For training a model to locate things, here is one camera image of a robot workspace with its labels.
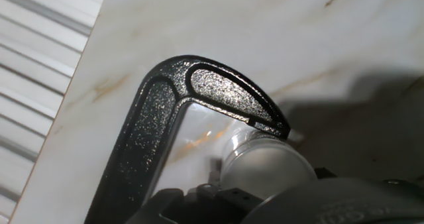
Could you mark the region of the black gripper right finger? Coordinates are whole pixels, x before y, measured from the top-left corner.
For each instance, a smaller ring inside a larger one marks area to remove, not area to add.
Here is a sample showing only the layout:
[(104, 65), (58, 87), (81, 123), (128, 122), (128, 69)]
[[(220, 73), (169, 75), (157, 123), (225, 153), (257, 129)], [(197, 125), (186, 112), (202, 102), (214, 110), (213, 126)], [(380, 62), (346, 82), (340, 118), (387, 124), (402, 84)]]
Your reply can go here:
[[(326, 168), (315, 168), (314, 172), (319, 180), (325, 178), (337, 178), (335, 174), (333, 174)], [(406, 180), (398, 179), (383, 180), (383, 182), (411, 190), (412, 192), (423, 193), (423, 185), (418, 184), (416, 182), (409, 182)]]

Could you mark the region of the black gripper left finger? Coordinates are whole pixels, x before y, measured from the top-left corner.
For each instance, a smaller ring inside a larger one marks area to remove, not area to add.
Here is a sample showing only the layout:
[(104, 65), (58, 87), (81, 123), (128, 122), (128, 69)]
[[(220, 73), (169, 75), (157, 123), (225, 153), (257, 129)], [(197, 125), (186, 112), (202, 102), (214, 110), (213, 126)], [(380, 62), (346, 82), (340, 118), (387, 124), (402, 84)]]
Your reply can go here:
[(240, 223), (262, 199), (238, 188), (202, 184), (185, 194), (170, 188), (157, 192), (127, 224)]

